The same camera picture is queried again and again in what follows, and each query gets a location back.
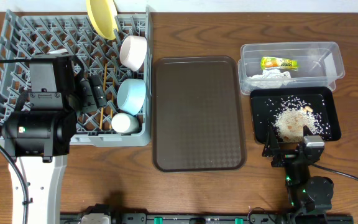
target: white wall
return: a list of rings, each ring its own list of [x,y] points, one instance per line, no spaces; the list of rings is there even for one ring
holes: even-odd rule
[[[120,12],[358,12],[358,0],[115,0]],[[0,11],[83,12],[85,0],[0,0]]]

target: gray tray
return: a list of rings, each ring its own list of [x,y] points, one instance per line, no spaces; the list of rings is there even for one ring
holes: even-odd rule
[[[232,58],[161,59],[152,83],[156,168],[232,170],[245,163],[239,80]]]
[[[25,16],[17,17],[6,12],[0,38],[0,59],[31,58],[35,54],[45,54],[49,50],[66,48],[84,62],[86,74],[104,78],[104,63],[108,63],[106,96],[114,98],[104,110],[103,130],[99,129],[101,112],[83,114],[76,125],[77,133],[70,144],[90,144],[103,146],[144,146],[150,142],[151,126],[151,61],[152,61],[152,20],[147,10],[145,14],[125,14],[116,16],[119,24],[115,41],[105,40],[92,28],[88,16]],[[128,35],[146,37],[148,43],[144,66],[131,72],[119,63],[119,48]],[[127,78],[143,79],[147,96],[137,118],[139,132],[131,135],[116,133],[109,128],[110,110],[117,112],[116,96],[119,85]],[[28,64],[0,64],[0,144],[3,145],[1,127],[14,110],[17,97],[24,90],[31,89]],[[30,110],[27,104],[24,110]]]

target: white bowl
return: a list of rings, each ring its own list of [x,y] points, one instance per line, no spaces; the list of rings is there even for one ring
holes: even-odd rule
[[[118,89],[118,108],[135,116],[142,109],[146,97],[146,84],[143,80],[127,79]]]
[[[147,39],[130,35],[122,43],[119,60],[132,71],[138,71],[144,62],[147,53]]]
[[[112,117],[111,127],[118,133],[129,134],[139,129],[139,122],[134,116],[118,113]]]

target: yellow plate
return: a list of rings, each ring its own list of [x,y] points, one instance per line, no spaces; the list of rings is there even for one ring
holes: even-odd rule
[[[96,32],[103,38],[115,40],[117,9],[113,0],[86,0],[86,10]]]

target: plastic bin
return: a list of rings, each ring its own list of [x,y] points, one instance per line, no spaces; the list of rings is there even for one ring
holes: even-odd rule
[[[251,79],[262,74],[262,57],[289,58],[298,61],[298,71],[288,71],[291,78]],[[335,80],[345,76],[339,47],[335,42],[292,42],[245,44],[238,64],[241,92],[249,95],[261,88],[296,88],[326,86],[335,90]]]
[[[103,114],[103,130],[99,129],[101,111],[81,114],[76,124],[76,134],[70,144],[106,146],[144,146],[151,138],[151,63],[152,63],[152,20],[149,11],[143,14],[120,14],[115,17],[118,24],[115,41],[105,40],[92,28],[86,15],[80,16],[24,16],[18,17],[6,12],[0,38],[0,59],[32,58],[49,50],[66,48],[76,54],[84,63],[85,74],[104,78],[103,60],[108,63],[106,96],[116,99],[121,83],[127,78],[142,79],[147,94],[142,109],[137,114],[139,131],[134,134],[120,134],[109,129],[110,114]],[[147,55],[143,67],[132,72],[119,63],[119,48],[129,35],[141,35],[147,39]],[[1,127],[14,110],[17,97],[24,90],[31,89],[28,63],[0,64],[0,144]],[[118,107],[108,102],[115,113]]]

